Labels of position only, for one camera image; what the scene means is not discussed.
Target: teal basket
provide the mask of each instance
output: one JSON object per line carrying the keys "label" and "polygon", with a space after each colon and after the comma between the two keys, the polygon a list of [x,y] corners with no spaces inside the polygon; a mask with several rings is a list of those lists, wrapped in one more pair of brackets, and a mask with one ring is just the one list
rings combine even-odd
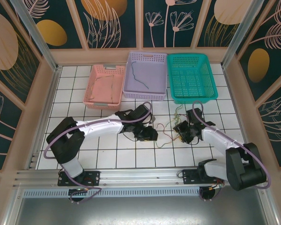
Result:
{"label": "teal basket", "polygon": [[176,104],[206,103],[218,93],[208,57],[204,54],[170,54],[167,58],[170,91]]}

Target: plastic basket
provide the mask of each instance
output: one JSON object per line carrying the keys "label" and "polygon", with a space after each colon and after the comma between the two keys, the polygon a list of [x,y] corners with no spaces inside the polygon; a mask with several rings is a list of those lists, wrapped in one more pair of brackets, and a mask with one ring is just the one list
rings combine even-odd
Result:
{"label": "plastic basket", "polygon": [[218,93],[208,57],[204,54],[168,55],[170,90],[175,104],[206,103]]}
{"label": "plastic basket", "polygon": [[118,110],[124,77],[125,66],[92,66],[83,103],[92,109]]}
{"label": "plastic basket", "polygon": [[130,52],[123,93],[126,98],[163,101],[167,93],[167,54]]}

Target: pink basket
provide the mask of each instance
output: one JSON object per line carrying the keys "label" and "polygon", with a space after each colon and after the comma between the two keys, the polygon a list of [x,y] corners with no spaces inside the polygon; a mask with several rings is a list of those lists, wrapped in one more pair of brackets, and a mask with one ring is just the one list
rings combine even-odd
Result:
{"label": "pink basket", "polygon": [[125,66],[93,65],[83,103],[91,109],[120,108]]}

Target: black mounting bracket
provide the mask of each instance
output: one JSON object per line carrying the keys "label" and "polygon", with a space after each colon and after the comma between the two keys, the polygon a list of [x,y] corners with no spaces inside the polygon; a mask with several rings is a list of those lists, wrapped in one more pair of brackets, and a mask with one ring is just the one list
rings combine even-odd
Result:
{"label": "black mounting bracket", "polygon": [[201,179],[197,169],[183,170],[182,178],[184,184],[216,184],[216,177],[205,177]]}
{"label": "black mounting bracket", "polygon": [[[86,171],[85,176],[79,182],[86,186],[99,186],[100,182],[100,172],[99,171]],[[76,187],[70,179],[67,177],[64,171],[59,172],[58,183],[59,187]]]}

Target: white arm segment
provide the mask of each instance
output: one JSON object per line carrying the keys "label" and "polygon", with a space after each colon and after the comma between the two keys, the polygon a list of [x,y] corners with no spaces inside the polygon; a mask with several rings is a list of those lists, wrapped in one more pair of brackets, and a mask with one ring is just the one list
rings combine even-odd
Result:
{"label": "white arm segment", "polygon": [[[91,121],[100,121],[105,119],[116,119],[120,120],[120,118],[116,115],[111,115],[109,117],[105,117],[98,120],[91,120]],[[87,124],[91,121],[77,121],[77,125]],[[96,123],[90,126],[84,126],[79,128],[81,131],[84,132],[85,139],[99,137],[101,135],[110,135],[110,134],[118,134],[123,129],[123,124],[121,122],[102,122]],[[75,157],[71,161],[62,164],[65,170],[69,173],[69,175],[74,178],[83,172],[83,168],[78,161],[78,158]]]}
{"label": "white arm segment", "polygon": [[[115,114],[105,117],[98,120],[91,120],[93,121],[100,121],[100,120],[106,120],[106,119],[116,119],[120,120],[118,116]],[[87,124],[91,121],[77,121],[77,126],[81,124]],[[102,122],[102,123],[96,123],[90,126],[84,126],[79,128],[81,131],[84,132],[85,138],[95,138],[100,137],[101,135],[111,135],[111,134],[118,134],[123,129],[123,124],[121,122]]]}
{"label": "white arm segment", "polygon": [[[217,132],[211,130],[210,128],[205,128],[202,130],[202,139],[211,146],[214,146],[219,150],[224,156],[226,156],[226,150],[229,148],[237,148],[238,146],[223,136],[219,135]],[[204,165],[207,176],[217,177],[222,180],[227,179],[226,163],[219,161],[211,161]]]}

